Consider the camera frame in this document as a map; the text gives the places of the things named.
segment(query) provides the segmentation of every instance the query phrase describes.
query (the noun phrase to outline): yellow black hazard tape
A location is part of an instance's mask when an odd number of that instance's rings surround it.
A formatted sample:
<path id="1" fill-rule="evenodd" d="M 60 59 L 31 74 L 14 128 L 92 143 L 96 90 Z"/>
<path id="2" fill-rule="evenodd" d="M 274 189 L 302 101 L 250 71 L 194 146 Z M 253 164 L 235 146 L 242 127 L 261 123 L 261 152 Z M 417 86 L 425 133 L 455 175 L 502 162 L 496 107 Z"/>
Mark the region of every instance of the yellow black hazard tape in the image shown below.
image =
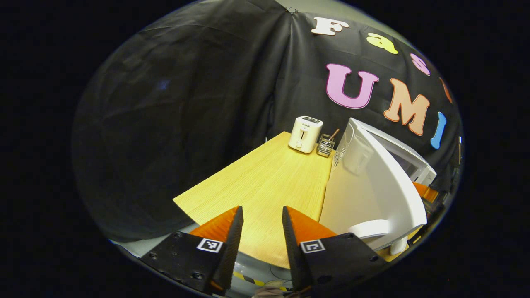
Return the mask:
<path id="1" fill-rule="evenodd" d="M 251 278 L 251 277 L 248 277 L 248 276 L 244 276 L 243 274 L 235 272 L 235 271 L 234 271 L 234 276 L 239 278 L 239 279 L 242 279 L 242 280 L 244 280 L 246 282 L 258 285 L 260 287 L 263 287 L 265 285 L 264 282 L 261 282 L 261 281 L 259 281 L 257 279 L 254 279 L 254 278 Z M 292 288 L 287 288 L 287 287 L 279 287 L 279 289 L 284 291 L 284 292 L 292 292 L 293 291 Z"/>

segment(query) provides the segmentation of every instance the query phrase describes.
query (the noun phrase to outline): screw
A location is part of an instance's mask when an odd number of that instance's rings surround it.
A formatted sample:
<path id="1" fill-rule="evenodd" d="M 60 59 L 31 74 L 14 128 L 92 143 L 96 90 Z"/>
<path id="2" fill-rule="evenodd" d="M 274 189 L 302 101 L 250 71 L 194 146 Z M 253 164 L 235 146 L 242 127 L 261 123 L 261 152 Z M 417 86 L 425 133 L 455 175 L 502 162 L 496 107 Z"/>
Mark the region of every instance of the screw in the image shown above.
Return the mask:
<path id="1" fill-rule="evenodd" d="M 198 273 L 198 272 L 194 272 L 191 277 L 195 278 L 195 279 L 203 279 L 204 278 L 204 275 L 202 275 L 201 273 Z"/>

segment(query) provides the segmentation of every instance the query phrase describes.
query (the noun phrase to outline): wooden stick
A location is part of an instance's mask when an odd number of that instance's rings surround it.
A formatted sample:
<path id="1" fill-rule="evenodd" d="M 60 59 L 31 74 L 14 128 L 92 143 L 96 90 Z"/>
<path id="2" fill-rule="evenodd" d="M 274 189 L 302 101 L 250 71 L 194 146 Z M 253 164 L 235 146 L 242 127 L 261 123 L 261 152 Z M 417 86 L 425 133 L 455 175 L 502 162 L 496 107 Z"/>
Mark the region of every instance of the wooden stick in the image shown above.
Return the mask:
<path id="1" fill-rule="evenodd" d="M 333 140 L 333 138 L 335 138 L 335 136 L 337 135 L 337 133 L 339 133 L 339 129 L 337 128 L 337 130 L 335 130 L 335 133 L 333 135 L 331 135 L 330 137 L 330 141 Z"/>

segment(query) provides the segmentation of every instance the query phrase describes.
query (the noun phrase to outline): cable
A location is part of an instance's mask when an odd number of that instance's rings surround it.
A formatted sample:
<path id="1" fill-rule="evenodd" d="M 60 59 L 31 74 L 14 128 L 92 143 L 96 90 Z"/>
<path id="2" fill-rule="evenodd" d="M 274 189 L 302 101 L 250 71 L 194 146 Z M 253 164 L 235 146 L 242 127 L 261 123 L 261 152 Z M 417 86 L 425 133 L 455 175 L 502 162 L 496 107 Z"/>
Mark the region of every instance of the cable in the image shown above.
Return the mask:
<path id="1" fill-rule="evenodd" d="M 271 273 L 272 275 L 274 275 L 275 278 L 277 278 L 277 279 L 281 279 L 282 281 L 284 281 L 284 283 L 292 281 L 292 279 L 290 279 L 290 280 L 286 280 L 286 279 L 279 278 L 278 276 L 276 276 L 276 275 L 272 272 L 272 266 L 271 266 L 271 264 L 269 264 L 269 270 L 270 270 L 270 273 Z"/>

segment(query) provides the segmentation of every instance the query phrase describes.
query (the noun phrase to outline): white toaster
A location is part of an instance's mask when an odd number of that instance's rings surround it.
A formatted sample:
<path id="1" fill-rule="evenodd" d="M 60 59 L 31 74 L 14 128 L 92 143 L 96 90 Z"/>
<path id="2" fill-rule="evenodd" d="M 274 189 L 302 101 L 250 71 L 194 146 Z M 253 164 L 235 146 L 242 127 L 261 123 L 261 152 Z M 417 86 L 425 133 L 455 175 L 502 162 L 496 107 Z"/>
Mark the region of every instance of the white toaster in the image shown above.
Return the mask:
<path id="1" fill-rule="evenodd" d="M 308 116 L 296 118 L 289 139 L 289 147 L 304 153 L 310 153 L 316 146 L 324 122 Z"/>

